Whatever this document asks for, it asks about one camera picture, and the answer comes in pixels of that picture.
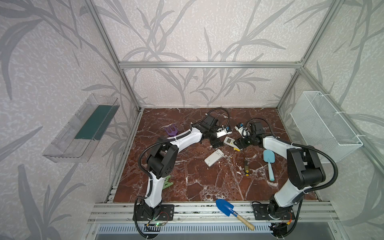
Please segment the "white remote control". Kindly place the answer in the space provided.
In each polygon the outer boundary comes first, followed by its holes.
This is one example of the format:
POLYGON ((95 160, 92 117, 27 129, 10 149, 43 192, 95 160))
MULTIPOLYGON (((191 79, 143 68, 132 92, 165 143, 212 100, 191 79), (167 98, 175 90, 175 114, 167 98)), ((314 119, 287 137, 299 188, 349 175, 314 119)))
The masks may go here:
POLYGON ((217 149, 215 152, 213 152, 211 155, 209 155, 205 159, 205 163, 211 167, 213 164, 215 164, 218 160, 220 160, 224 156, 224 153, 220 150, 217 149))
POLYGON ((235 145, 235 139, 232 139, 230 137, 226 137, 225 140, 224 140, 224 144, 227 145, 227 146, 230 146, 232 148, 237 148, 239 149, 238 146, 235 145))

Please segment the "black yellow screwdriver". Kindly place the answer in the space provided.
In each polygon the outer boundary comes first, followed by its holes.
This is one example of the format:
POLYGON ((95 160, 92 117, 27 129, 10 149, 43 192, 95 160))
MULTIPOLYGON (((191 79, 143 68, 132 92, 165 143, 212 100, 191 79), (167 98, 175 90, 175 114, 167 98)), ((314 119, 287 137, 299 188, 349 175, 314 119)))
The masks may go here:
POLYGON ((249 163, 247 160, 244 161, 244 172, 246 176, 250 175, 249 163))

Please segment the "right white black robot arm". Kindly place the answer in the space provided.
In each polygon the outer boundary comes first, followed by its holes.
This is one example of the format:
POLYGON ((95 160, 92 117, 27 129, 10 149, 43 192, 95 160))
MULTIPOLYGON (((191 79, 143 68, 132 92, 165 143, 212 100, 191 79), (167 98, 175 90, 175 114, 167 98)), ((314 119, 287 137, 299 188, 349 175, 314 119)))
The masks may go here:
POLYGON ((251 123, 249 128, 245 124, 237 124, 235 129, 241 134, 241 137, 235 140, 235 146, 239 150, 258 146, 287 160, 288 180, 270 198, 267 206, 267 213, 272 219, 281 219, 294 205, 301 202, 306 194, 330 187, 339 176, 337 164, 330 156, 313 146, 289 143, 277 137, 274 132, 266 133, 260 119, 251 123), (333 167, 332 178, 323 185, 320 183, 326 180, 326 173, 320 155, 333 167))

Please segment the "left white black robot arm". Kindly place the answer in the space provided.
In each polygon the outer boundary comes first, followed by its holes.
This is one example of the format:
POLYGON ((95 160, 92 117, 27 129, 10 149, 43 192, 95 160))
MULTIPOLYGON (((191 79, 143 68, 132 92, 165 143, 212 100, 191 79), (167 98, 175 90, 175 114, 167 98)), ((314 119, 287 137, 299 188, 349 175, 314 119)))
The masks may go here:
POLYGON ((213 148, 223 145, 220 138, 230 134, 230 126, 219 126, 218 119, 207 114, 201 121, 174 137, 159 138, 139 156, 138 165, 148 176, 147 191, 134 205, 135 221, 150 221, 161 214, 162 192, 166 177, 174 169, 178 154, 189 146, 208 139, 213 148))

